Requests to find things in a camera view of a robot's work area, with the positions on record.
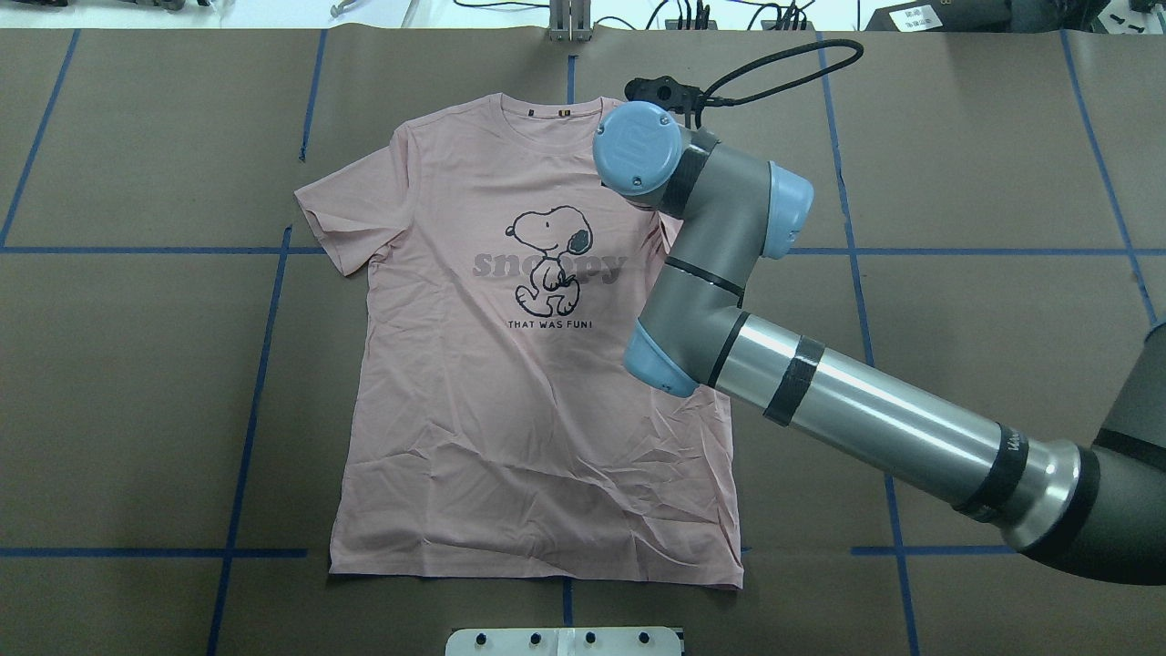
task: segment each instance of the cartoon dog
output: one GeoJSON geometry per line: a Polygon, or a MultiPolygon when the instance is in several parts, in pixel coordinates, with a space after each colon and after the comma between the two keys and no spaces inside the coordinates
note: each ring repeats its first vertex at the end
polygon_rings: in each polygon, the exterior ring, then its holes
{"type": "Polygon", "coordinates": [[[570,313],[580,302],[580,282],[574,274],[567,274],[559,258],[591,249],[591,226],[583,212],[570,205],[524,212],[506,228],[506,235],[542,253],[531,268],[531,285],[514,289],[518,304],[535,316],[570,313]]]}

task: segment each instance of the white bracket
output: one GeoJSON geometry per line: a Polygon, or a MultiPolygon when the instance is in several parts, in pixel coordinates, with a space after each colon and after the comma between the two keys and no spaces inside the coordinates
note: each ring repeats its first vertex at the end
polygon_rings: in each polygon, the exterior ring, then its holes
{"type": "Polygon", "coordinates": [[[552,41],[591,41],[591,0],[550,0],[552,41]]]}
{"type": "Polygon", "coordinates": [[[445,656],[683,656],[682,635],[666,627],[462,629],[445,656]]]}

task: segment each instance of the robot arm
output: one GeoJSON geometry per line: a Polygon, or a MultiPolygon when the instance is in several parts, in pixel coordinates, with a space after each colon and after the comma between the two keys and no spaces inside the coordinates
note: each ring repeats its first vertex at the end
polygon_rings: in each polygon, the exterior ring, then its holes
{"type": "Polygon", "coordinates": [[[628,202],[683,220],[625,354],[634,376],[749,402],[1052,567],[1166,584],[1166,327],[1146,339],[1091,449],[1030,440],[740,309],[757,258],[784,255],[801,230],[806,179],[647,103],[603,119],[595,158],[628,202]]]}

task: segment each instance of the black tape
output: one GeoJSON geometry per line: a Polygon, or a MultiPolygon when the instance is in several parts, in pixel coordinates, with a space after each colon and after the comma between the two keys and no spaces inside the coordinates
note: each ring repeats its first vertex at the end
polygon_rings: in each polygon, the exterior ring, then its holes
{"type": "Polygon", "coordinates": [[[1102,429],[1097,432],[1097,438],[1094,439],[1094,446],[1108,449],[1114,453],[1121,453],[1126,458],[1145,463],[1154,470],[1166,473],[1166,449],[1156,444],[1139,440],[1117,431],[1110,431],[1109,429],[1102,429]]]}
{"type": "Polygon", "coordinates": [[[1081,532],[1081,528],[1086,525],[1094,502],[1097,501],[1097,488],[1101,487],[1101,465],[1097,463],[1097,456],[1080,446],[1077,453],[1081,456],[1081,475],[1077,478],[1076,487],[1073,488],[1073,499],[1069,500],[1065,515],[1051,531],[1045,534],[1045,537],[1020,552],[1033,560],[1047,563],[1065,553],[1081,532]]]}
{"type": "Polygon", "coordinates": [[[721,140],[708,129],[698,129],[693,135],[693,141],[680,155],[676,170],[668,178],[668,185],[663,188],[663,196],[660,198],[660,211],[683,218],[684,206],[688,205],[688,197],[693,193],[696,178],[704,170],[704,162],[709,160],[712,149],[721,140]]]}
{"type": "Polygon", "coordinates": [[[729,337],[725,338],[725,344],[721,347],[721,353],[717,355],[717,362],[712,366],[712,373],[709,374],[709,387],[717,387],[717,379],[721,378],[721,369],[725,366],[725,361],[729,360],[729,352],[732,351],[733,343],[737,341],[737,336],[740,336],[740,326],[745,324],[749,318],[747,311],[742,311],[737,315],[737,320],[732,324],[732,331],[729,332],[729,337]]]}
{"type": "Polygon", "coordinates": [[[740,306],[742,298],[745,297],[745,288],[744,287],[735,284],[733,282],[731,282],[729,280],[725,280],[724,277],[717,275],[716,273],[712,273],[710,270],[704,270],[700,266],[696,266],[696,264],[693,264],[693,263],[688,263],[687,261],[684,261],[682,259],[676,259],[676,258],[674,258],[672,255],[668,255],[667,258],[665,258],[663,262],[667,263],[668,266],[676,267],[676,268],[683,270],[684,273],[688,273],[690,275],[695,275],[695,276],[700,277],[701,280],[704,280],[705,282],[709,282],[710,284],[716,284],[717,287],[721,287],[722,289],[729,291],[730,294],[736,294],[737,295],[737,306],[740,306]]]}
{"type": "Polygon", "coordinates": [[[1002,424],[1000,446],[988,477],[968,501],[951,508],[977,522],[991,522],[1017,491],[1027,464],[1028,438],[1002,424]]]}
{"type": "Polygon", "coordinates": [[[765,418],[777,422],[782,426],[788,426],[793,421],[798,407],[801,405],[809,385],[814,381],[817,366],[822,362],[822,354],[826,353],[826,345],[815,343],[809,338],[798,341],[798,351],[794,352],[793,360],[786,367],[786,374],[781,378],[778,392],[773,393],[768,408],[765,409],[765,418]]]}

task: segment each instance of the t-shirt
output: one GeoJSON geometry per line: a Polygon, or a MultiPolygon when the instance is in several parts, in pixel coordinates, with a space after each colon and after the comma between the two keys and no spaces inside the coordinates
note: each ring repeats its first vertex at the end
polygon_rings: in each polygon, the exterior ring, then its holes
{"type": "Polygon", "coordinates": [[[333,573],[740,587],[728,398],[623,368],[673,219],[600,185],[617,104],[487,96],[296,191],[368,263],[333,573]]]}

